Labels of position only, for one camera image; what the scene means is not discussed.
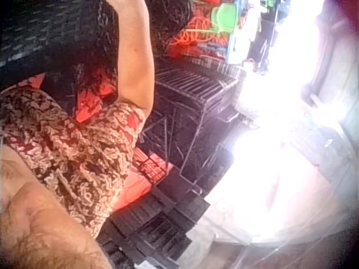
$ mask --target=black basket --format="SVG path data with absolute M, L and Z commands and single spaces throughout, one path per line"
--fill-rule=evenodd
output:
M 0 90 L 50 70 L 116 66 L 117 15 L 104 0 L 2 2 Z

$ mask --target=hairy arm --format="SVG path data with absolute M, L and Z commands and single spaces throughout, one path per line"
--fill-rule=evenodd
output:
M 144 0 L 107 0 L 118 13 L 118 96 L 149 115 L 153 106 L 154 62 L 149 14 Z

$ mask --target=person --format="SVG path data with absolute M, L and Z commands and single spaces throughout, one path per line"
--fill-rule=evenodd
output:
M 2 266 L 110 268 L 94 238 L 151 112 L 154 62 L 144 0 L 107 2 L 121 33 L 114 104 L 78 124 L 41 90 L 0 94 Z

